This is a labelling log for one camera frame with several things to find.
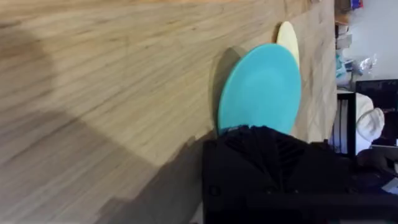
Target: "white cloth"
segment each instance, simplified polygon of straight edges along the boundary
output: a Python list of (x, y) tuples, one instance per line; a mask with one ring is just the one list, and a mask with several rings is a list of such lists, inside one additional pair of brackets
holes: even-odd
[(356, 93), (356, 153), (369, 149), (384, 127), (384, 113), (368, 96)]

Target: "white wall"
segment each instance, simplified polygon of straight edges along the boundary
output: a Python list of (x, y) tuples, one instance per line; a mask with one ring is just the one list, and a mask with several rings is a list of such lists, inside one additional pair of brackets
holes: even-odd
[(398, 0), (364, 0), (351, 17), (353, 43), (346, 57), (377, 54), (375, 79), (398, 79)]

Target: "turquoise plate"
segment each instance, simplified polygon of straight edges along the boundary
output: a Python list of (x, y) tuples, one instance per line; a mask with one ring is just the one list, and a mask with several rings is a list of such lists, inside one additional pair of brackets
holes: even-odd
[(301, 77), (293, 55), (277, 44), (260, 45), (236, 64), (225, 83), (218, 131), (249, 125), (289, 134), (300, 99)]

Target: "yellow plate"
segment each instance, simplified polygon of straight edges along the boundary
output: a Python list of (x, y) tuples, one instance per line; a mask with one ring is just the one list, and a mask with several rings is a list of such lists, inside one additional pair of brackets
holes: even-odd
[(280, 26), (277, 44), (284, 46), (292, 53), (297, 66), (300, 68), (299, 43), (297, 42), (297, 36), (291, 23), (284, 22)]

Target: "wooden surface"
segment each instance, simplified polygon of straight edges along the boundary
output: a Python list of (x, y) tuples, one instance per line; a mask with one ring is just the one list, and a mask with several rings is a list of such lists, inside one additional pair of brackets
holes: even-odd
[(183, 223), (226, 74), (290, 20), (293, 134), (333, 123), (333, 1), (0, 1), (0, 222)]

